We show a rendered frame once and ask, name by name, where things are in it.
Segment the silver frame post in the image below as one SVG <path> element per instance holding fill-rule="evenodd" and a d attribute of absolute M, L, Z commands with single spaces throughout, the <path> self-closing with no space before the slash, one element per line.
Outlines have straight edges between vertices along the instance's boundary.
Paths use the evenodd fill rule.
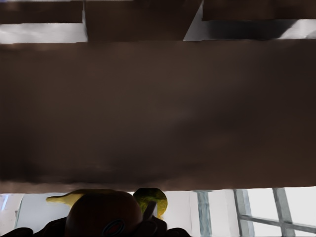
<path fill-rule="evenodd" d="M 0 44 L 87 41 L 84 0 L 0 0 Z"/>
<path fill-rule="evenodd" d="M 316 0 L 202 0 L 183 38 L 316 39 Z"/>

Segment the grey window frame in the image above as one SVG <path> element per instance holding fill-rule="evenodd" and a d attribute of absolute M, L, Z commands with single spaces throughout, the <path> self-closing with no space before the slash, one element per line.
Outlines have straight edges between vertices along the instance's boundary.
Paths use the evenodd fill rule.
<path fill-rule="evenodd" d="M 196 194 L 200 237 L 316 237 L 316 187 Z"/>

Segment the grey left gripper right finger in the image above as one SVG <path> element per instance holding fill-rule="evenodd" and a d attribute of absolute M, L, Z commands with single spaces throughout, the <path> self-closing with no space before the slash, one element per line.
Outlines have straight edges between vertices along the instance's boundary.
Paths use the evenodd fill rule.
<path fill-rule="evenodd" d="M 142 236 L 165 237 L 167 224 L 156 216 L 157 213 L 157 202 L 150 201 L 143 215 L 142 227 L 144 228 L 144 233 Z"/>

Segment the yellow banana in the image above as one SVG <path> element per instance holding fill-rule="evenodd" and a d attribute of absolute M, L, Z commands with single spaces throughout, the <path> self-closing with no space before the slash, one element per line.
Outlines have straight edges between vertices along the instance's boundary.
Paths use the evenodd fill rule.
<path fill-rule="evenodd" d="M 46 202 L 62 203 L 68 205 L 69 207 L 72 207 L 85 194 L 86 191 L 83 189 L 75 190 L 61 196 L 47 197 Z"/>

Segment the green yellow pear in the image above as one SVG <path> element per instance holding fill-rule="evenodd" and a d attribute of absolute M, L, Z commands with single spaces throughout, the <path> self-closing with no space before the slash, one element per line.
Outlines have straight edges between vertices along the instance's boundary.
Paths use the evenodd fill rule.
<path fill-rule="evenodd" d="M 168 200 L 165 193 L 159 188 L 139 188 L 133 193 L 139 204 L 142 213 L 145 212 L 150 201 L 157 203 L 157 217 L 163 220 L 163 215 L 168 207 Z"/>

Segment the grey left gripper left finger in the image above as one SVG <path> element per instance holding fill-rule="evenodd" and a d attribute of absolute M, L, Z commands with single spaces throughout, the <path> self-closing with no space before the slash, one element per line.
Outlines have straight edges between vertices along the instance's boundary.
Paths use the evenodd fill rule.
<path fill-rule="evenodd" d="M 65 237 L 66 220 L 66 217 L 53 220 L 34 233 L 32 237 Z"/>

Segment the dark red apple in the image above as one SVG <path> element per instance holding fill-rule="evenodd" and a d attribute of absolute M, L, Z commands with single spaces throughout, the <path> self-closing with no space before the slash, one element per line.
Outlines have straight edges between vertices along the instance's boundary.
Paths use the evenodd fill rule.
<path fill-rule="evenodd" d="M 143 221 L 142 210 L 126 192 L 83 195 L 72 206 L 65 237 L 126 237 Z"/>

